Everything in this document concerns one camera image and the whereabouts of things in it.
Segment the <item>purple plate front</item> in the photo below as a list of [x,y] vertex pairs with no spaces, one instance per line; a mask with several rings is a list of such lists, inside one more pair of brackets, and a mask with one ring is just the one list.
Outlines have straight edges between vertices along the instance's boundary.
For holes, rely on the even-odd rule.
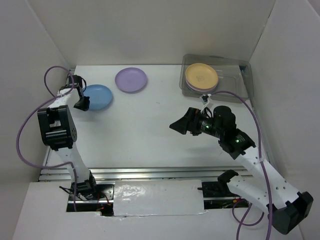
[[218,86],[218,83],[217,83],[211,88],[197,88],[197,87],[193,86],[192,84],[190,84],[188,81],[186,82],[186,84],[187,84],[189,89],[191,89],[193,91],[201,92],[201,93],[214,91]]

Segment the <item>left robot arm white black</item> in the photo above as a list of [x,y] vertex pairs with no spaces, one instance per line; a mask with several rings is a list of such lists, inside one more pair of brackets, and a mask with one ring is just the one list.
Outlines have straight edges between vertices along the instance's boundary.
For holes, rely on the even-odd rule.
[[88,111],[90,98],[84,95],[86,81],[78,75],[68,77],[67,84],[60,88],[57,98],[51,105],[37,111],[40,134],[44,145],[55,151],[67,166],[71,176],[70,191],[76,197],[93,200],[99,193],[93,174],[84,164],[76,146],[78,133],[70,107]]

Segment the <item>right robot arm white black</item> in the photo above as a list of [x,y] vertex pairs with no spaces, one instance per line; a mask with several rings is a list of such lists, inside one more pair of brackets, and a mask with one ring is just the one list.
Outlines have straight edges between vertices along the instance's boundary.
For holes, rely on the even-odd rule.
[[234,170],[218,177],[218,191],[223,196],[231,193],[252,203],[271,218],[274,229],[287,235],[310,213],[314,198],[292,186],[265,159],[259,158],[255,142],[237,128],[236,116],[227,106],[214,108],[211,116],[205,110],[189,107],[185,115],[170,124],[170,129],[193,136],[207,134],[218,138],[218,144],[233,160],[265,186],[260,189]]

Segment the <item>orange plate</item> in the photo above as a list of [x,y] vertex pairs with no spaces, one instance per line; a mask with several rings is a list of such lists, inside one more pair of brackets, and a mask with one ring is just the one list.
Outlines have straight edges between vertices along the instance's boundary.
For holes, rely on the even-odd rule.
[[204,63],[194,63],[185,70],[186,82],[200,89],[212,88],[219,83],[217,72]]

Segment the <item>blue plate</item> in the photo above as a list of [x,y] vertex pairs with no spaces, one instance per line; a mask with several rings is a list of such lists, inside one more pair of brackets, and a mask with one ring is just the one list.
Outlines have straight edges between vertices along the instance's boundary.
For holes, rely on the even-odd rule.
[[102,84],[88,85],[84,91],[84,96],[89,97],[90,111],[102,111],[106,109],[113,100],[112,91]]

